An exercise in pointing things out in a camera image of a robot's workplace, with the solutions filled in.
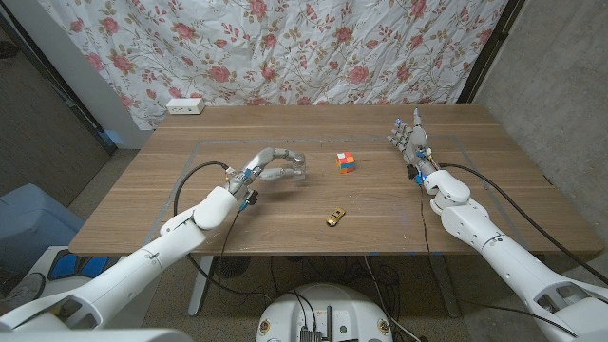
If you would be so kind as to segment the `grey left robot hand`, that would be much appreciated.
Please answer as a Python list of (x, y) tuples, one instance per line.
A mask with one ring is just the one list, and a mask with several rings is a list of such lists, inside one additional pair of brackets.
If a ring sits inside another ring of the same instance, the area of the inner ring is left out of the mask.
[[(291, 167), (268, 168), (274, 160), (283, 159), (292, 163)], [(223, 187), (235, 198), (242, 198), (248, 187), (256, 180), (273, 181), (292, 176), (304, 179), (306, 175), (306, 157), (283, 148), (267, 147), (255, 155), (240, 171), (228, 175)]]

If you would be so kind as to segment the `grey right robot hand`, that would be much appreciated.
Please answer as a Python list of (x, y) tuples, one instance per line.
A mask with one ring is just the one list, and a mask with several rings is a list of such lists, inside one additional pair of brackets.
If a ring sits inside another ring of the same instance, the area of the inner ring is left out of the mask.
[(419, 108), (416, 107), (413, 111), (413, 125), (397, 119), (394, 126), (387, 139), (402, 153), (407, 164), (408, 178), (422, 184), (439, 166), (431, 156), (428, 135), (422, 127)]

